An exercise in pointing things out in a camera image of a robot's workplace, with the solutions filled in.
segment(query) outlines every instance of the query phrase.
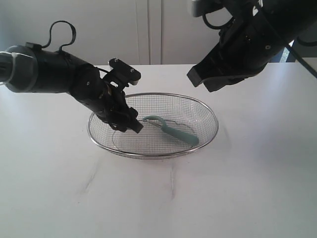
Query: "oval basket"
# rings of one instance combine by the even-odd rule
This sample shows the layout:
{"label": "oval basket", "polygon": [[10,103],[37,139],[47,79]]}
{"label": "oval basket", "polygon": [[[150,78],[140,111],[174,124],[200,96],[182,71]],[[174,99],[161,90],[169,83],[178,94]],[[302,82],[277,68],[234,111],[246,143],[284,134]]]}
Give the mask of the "oval basket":
{"label": "oval basket", "polygon": [[[218,132],[218,120],[206,104],[187,96],[168,93],[140,93],[126,96],[126,102],[139,113],[144,128],[139,134],[132,130],[114,131],[94,113],[88,121],[88,134],[98,146],[114,154],[134,159],[167,159],[194,152],[209,144]],[[177,130],[195,135],[196,146],[164,133],[146,116],[159,116]]]}

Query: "scratch mark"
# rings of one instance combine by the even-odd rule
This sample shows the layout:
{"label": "scratch mark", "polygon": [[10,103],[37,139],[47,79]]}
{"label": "scratch mark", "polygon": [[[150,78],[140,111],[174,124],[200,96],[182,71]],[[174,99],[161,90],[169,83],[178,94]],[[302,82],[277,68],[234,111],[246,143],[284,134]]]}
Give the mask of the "scratch mark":
{"label": "scratch mark", "polygon": [[174,163],[172,162],[171,170],[170,170],[170,193],[171,193],[171,200],[175,198],[175,172],[174,172]]}
{"label": "scratch mark", "polygon": [[84,186],[84,189],[83,189],[82,193],[88,193],[89,192],[89,188],[90,188],[91,184],[93,183],[93,181],[94,181],[94,179],[96,177],[96,174],[99,171],[99,168],[100,168],[100,165],[101,165],[102,161],[103,160],[101,158],[99,158],[95,162],[94,167],[92,168],[90,177],[89,177],[88,181],[85,183],[85,186]]}

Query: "black cable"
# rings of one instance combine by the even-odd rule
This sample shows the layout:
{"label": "black cable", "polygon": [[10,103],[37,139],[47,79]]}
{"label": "black cable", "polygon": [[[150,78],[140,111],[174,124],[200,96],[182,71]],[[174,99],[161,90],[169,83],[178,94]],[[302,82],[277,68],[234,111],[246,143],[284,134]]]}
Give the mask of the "black cable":
{"label": "black cable", "polygon": [[77,36],[76,28],[75,28],[72,24],[70,24],[68,21],[56,21],[56,22],[54,22],[54,23],[51,25],[51,27],[50,27],[50,38],[49,38],[49,42],[48,42],[46,45],[42,46],[42,49],[47,48],[47,47],[51,44],[51,42],[52,42],[52,29],[53,29],[53,26],[54,26],[56,23],[59,23],[59,22],[66,23],[66,24],[68,24],[68,25],[70,26],[71,31],[72,31],[72,39],[71,39],[71,42],[70,42],[70,43],[61,45],[61,46],[59,47],[59,50],[58,50],[58,51],[61,52],[61,51],[62,51],[62,48],[63,48],[64,46],[70,46],[70,45],[74,44],[74,42],[75,42],[75,40],[76,40],[76,36]]}
{"label": "black cable", "polygon": [[208,22],[206,14],[203,14],[204,23],[206,24],[206,26],[208,26],[210,29],[213,29],[213,30],[221,30],[222,28],[230,25],[233,22],[233,20],[234,20],[234,17],[232,17],[227,23],[223,24],[222,26],[214,26]]}
{"label": "black cable", "polygon": [[96,67],[96,68],[99,69],[99,70],[102,71],[102,72],[109,73],[109,71],[107,71],[107,70],[105,70],[105,69],[98,68],[98,67]]}
{"label": "black cable", "polygon": [[317,46],[317,41],[313,41],[313,42],[306,42],[303,41],[300,37],[297,37],[297,42],[298,44],[305,46],[305,47],[314,47]]}
{"label": "black cable", "polygon": [[283,42],[284,46],[288,51],[295,57],[295,59],[298,60],[298,62],[305,67],[311,73],[315,78],[317,78],[317,72],[314,70],[303,58],[288,44],[288,42],[275,30],[275,28],[271,25],[269,20],[266,18],[264,11],[262,10],[262,7],[258,3],[257,0],[253,0],[254,6],[257,8],[257,10],[263,15],[264,20],[268,24],[268,26],[271,28],[272,32]]}

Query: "wire mesh basket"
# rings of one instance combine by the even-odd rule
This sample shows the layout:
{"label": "wire mesh basket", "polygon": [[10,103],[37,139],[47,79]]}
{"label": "wire mesh basket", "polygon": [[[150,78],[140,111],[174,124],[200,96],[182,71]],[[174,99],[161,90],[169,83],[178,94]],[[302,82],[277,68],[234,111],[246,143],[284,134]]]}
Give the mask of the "wire mesh basket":
{"label": "wire mesh basket", "polygon": [[[209,144],[217,134],[218,120],[204,103],[190,97],[167,93],[141,93],[126,96],[126,102],[139,113],[143,124],[139,134],[132,130],[114,131],[94,113],[88,121],[88,134],[100,147],[120,156],[135,159],[167,159],[185,155]],[[156,116],[172,130],[197,137],[197,143],[162,131],[160,121],[143,121]]]}

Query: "peeler handle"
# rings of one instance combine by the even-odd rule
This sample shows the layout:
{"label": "peeler handle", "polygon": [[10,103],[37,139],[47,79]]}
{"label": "peeler handle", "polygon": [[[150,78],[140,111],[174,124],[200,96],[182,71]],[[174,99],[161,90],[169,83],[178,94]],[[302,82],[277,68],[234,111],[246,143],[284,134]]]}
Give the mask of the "peeler handle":
{"label": "peeler handle", "polygon": [[198,145],[198,143],[199,143],[198,137],[191,135],[191,134],[188,134],[186,132],[174,129],[174,128],[169,127],[167,125],[163,125],[161,130],[163,132],[165,132],[166,134],[169,134],[177,139],[180,139],[180,140],[182,140],[182,141],[184,141],[192,146]]}

